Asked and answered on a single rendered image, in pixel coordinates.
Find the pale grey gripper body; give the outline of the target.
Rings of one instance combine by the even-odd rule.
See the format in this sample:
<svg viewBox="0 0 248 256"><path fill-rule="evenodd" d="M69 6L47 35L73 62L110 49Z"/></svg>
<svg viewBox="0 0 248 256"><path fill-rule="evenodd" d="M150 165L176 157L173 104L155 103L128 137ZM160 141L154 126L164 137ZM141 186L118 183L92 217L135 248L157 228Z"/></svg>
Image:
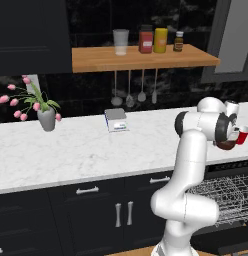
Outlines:
<svg viewBox="0 0 248 256"><path fill-rule="evenodd" d="M239 137L239 131L240 128L239 127L235 127L230 135L230 140L231 141L236 141Z"/></svg>

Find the red cup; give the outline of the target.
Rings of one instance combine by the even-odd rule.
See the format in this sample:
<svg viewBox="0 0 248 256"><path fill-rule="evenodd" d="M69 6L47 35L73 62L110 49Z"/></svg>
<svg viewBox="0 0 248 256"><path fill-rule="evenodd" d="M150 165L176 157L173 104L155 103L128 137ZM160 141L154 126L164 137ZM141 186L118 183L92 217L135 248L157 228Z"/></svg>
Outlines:
<svg viewBox="0 0 248 256"><path fill-rule="evenodd" d="M238 145L242 145L245 142L247 136L248 136L248 127L247 126L240 127L239 128L239 136L236 140L236 143Z"/></svg>

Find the brown bowl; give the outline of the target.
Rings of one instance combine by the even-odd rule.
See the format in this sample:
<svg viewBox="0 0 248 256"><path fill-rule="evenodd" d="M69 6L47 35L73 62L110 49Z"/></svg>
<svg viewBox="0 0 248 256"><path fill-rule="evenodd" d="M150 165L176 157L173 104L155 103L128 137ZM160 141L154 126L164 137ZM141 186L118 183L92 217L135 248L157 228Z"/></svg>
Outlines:
<svg viewBox="0 0 248 256"><path fill-rule="evenodd" d="M223 142L217 142L216 146L222 150L231 150L236 145L235 141L223 141Z"/></svg>

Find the dark cupboard door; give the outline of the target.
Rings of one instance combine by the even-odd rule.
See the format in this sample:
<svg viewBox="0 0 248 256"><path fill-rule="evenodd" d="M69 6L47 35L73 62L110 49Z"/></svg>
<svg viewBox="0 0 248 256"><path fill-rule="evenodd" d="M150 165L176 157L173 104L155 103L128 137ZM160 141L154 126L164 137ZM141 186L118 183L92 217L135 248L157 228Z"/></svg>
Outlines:
<svg viewBox="0 0 248 256"><path fill-rule="evenodd" d="M154 191L138 191L126 196L124 248L137 249L156 245L163 237L166 221L151 210ZM133 201L132 225L127 225L128 202Z"/></svg>
<svg viewBox="0 0 248 256"><path fill-rule="evenodd" d="M116 252L123 242L116 228L114 198L88 199L54 208L55 221L64 256L105 256Z"/></svg>

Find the hanging metal narrow utensil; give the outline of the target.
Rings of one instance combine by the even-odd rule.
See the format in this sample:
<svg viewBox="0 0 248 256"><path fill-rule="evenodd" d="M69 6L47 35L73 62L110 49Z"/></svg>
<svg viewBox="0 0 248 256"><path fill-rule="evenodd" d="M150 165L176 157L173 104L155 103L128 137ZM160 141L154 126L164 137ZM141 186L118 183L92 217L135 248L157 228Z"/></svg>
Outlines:
<svg viewBox="0 0 248 256"><path fill-rule="evenodd" d="M152 93L152 103L153 104L157 103L157 90L156 90L156 87L157 87L157 76L158 76L158 69L156 68L155 69L155 79L154 79L154 90L153 90L153 93Z"/></svg>

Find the grey framed upper cupboard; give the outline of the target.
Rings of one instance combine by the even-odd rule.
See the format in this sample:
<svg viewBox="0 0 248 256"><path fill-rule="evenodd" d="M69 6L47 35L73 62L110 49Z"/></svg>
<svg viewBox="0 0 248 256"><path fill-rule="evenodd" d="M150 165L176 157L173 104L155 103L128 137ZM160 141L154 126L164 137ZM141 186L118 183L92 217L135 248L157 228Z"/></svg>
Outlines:
<svg viewBox="0 0 248 256"><path fill-rule="evenodd" d="M202 83L248 81L248 0L218 0L207 52L220 60Z"/></svg>

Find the narrow dark drawer front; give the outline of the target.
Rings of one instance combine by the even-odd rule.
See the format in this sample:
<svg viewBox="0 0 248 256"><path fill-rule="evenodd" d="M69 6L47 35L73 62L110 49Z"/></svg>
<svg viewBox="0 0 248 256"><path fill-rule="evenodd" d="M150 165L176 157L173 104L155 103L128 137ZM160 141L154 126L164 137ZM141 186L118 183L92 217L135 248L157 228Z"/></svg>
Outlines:
<svg viewBox="0 0 248 256"><path fill-rule="evenodd" d="M160 179L168 176L171 178L172 171L164 171L164 172L157 172L157 173L150 173L150 174L143 174L143 175L136 175L130 176L125 178L125 190L128 193L144 191L144 190L152 190L161 188L166 185L167 182L159 182L150 184L150 179Z"/></svg>

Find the hanging metal slotted spoon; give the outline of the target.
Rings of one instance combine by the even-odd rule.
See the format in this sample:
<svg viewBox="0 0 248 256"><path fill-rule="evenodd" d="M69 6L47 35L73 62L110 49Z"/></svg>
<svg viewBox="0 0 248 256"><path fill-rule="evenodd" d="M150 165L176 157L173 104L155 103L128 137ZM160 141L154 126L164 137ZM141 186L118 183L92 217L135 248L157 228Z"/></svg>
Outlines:
<svg viewBox="0 0 248 256"><path fill-rule="evenodd" d="M126 97L126 106L129 108L134 106L134 99L131 95L131 70L128 71L128 94Z"/></svg>

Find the yellow jar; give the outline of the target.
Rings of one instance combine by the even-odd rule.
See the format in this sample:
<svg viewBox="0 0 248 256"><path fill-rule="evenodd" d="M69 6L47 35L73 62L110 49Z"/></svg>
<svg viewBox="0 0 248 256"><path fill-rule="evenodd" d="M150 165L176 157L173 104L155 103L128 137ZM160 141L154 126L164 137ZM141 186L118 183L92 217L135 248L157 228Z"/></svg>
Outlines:
<svg viewBox="0 0 248 256"><path fill-rule="evenodd" d="M154 33L154 52L164 53L167 45L167 28L156 28Z"/></svg>

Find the red jar with black lid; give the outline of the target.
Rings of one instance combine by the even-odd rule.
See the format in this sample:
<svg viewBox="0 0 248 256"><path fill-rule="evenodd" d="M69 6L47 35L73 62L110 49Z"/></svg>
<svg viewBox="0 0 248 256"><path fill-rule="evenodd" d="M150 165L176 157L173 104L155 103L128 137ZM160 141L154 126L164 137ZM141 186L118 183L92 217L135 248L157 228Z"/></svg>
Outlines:
<svg viewBox="0 0 248 256"><path fill-rule="evenodd" d="M151 25L142 25L139 32L139 52L143 54L152 52L153 31Z"/></svg>

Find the wide dark drawer front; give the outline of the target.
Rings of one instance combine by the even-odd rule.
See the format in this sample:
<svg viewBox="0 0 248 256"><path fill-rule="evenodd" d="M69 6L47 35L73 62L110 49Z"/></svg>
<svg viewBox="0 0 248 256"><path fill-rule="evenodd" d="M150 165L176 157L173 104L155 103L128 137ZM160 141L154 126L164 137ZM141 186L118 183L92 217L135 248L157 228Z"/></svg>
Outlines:
<svg viewBox="0 0 248 256"><path fill-rule="evenodd" d="M77 195L76 190L99 187L99 192ZM50 188L48 194L53 205L64 205L81 200L119 195L124 191L124 179L115 178Z"/></svg>

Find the grey vase with pink flowers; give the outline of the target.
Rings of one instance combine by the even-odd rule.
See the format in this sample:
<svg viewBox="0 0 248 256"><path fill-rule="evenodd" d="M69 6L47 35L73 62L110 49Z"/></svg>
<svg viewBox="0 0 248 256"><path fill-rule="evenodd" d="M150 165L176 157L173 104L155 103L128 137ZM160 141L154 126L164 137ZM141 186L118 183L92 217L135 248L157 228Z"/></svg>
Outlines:
<svg viewBox="0 0 248 256"><path fill-rule="evenodd" d="M20 93L9 96L0 96L0 104L8 103L11 107L18 105L20 101L24 104L28 104L22 110L16 110L14 117L21 121L28 119L28 113L33 109L37 113L38 120L46 132L51 132L55 129L55 121L60 122L62 117L58 112L60 105L49 99L45 92L41 92L34 84L34 82L27 76L22 76L22 81L25 85L30 85L32 92L28 92L26 89L16 86L15 84L9 84L7 88L11 91L20 90Z"/></svg>

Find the dark upper cupboard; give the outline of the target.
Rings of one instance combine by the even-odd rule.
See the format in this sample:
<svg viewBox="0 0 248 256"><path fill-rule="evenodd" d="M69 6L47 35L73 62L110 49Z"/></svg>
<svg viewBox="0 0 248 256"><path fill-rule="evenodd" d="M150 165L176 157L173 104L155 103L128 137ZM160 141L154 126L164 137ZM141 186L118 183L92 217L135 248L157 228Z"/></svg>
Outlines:
<svg viewBox="0 0 248 256"><path fill-rule="evenodd" d="M0 76L71 73L65 0L0 0Z"/></svg>

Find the dark lower cupboard run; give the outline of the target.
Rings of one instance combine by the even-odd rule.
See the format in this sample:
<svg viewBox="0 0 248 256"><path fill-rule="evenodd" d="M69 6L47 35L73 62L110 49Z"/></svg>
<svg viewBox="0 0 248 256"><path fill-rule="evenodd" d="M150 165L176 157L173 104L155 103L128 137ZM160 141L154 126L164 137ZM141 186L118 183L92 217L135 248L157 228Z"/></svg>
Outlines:
<svg viewBox="0 0 248 256"><path fill-rule="evenodd" d="M0 256L63 256L45 189L0 195Z"/></svg>

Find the wooden wall shelf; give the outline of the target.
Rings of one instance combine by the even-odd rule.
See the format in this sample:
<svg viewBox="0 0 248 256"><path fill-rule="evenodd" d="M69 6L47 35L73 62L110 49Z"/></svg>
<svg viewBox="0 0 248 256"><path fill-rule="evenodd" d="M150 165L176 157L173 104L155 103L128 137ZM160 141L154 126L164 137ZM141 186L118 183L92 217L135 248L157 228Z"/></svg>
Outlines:
<svg viewBox="0 0 248 256"><path fill-rule="evenodd" d="M72 71L103 72L143 69L166 69L217 66L220 60L190 44L181 52L168 45L165 53L141 54L137 46L128 46L124 56L117 56L113 47L85 47L72 49Z"/></svg>

